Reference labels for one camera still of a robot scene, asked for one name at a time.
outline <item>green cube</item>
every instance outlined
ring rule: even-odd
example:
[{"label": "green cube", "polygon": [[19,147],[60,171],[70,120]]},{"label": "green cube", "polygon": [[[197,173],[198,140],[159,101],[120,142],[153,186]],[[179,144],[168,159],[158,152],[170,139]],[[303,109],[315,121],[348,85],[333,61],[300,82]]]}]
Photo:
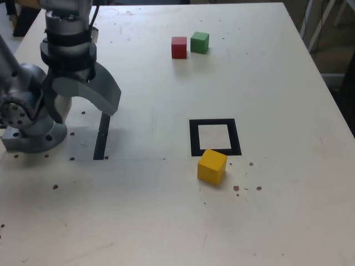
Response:
[{"label": "green cube", "polygon": [[195,32],[191,37],[190,51],[205,54],[209,48],[210,35],[203,32]]}]

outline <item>black square outline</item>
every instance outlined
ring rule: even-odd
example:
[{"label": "black square outline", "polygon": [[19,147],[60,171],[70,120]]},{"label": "black square outline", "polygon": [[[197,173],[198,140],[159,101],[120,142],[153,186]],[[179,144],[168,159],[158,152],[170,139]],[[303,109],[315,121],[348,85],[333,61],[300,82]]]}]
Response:
[{"label": "black square outline", "polygon": [[205,150],[200,148],[199,125],[227,125],[229,141],[231,142],[230,149],[213,149],[221,154],[242,155],[240,149],[237,127],[234,119],[190,119],[190,144],[191,156],[202,156]]}]

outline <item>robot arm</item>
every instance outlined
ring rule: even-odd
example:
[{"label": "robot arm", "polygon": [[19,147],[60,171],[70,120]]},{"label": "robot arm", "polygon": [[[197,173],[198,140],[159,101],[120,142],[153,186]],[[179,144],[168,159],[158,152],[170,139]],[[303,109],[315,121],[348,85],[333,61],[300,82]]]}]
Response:
[{"label": "robot arm", "polygon": [[18,64],[0,36],[0,113],[8,125],[2,141],[7,150],[40,152],[63,141],[71,98],[80,96],[113,115],[121,91],[96,62],[89,14],[92,0],[39,0],[46,9],[47,37],[40,53],[47,75],[37,66]]}]

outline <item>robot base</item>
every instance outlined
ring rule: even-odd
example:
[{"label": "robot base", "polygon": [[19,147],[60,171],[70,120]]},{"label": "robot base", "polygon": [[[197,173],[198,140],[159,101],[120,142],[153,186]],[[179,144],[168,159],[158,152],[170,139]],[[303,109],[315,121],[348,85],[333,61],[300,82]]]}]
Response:
[{"label": "robot base", "polygon": [[65,124],[54,122],[53,127],[39,136],[24,136],[18,129],[7,127],[2,142],[7,151],[21,151],[30,154],[48,151],[60,144],[67,135]]}]

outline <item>cable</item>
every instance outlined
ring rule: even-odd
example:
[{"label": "cable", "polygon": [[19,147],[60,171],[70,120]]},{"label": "cable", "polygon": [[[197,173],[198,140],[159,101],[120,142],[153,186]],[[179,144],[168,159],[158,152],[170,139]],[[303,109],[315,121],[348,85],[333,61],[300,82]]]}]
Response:
[{"label": "cable", "polygon": [[325,3],[325,0],[323,0],[322,2],[322,12],[321,12],[321,31],[319,32],[319,37],[318,37],[318,41],[317,41],[317,46],[316,46],[316,51],[315,51],[315,57],[314,57],[314,60],[316,60],[317,58],[317,53],[318,53],[318,48],[319,48],[319,45],[320,45],[320,39],[321,39],[321,35],[322,35],[322,29],[323,29],[323,8],[324,8],[324,3]]},{"label": "cable", "polygon": [[303,14],[303,21],[305,22],[305,33],[303,34],[302,40],[304,39],[304,37],[305,37],[306,34],[307,34],[306,12],[307,12],[308,5],[310,4],[310,1],[311,1],[311,0],[308,0],[308,3],[307,3],[306,8],[305,8],[305,12],[304,12],[304,14]]},{"label": "cable", "polygon": [[95,13],[94,13],[94,15],[93,15],[93,18],[92,18],[91,23],[90,23],[90,26],[89,26],[89,30],[91,30],[91,29],[93,28],[95,19],[96,19],[98,13],[99,13],[99,8],[100,8],[100,6],[96,6]]}]

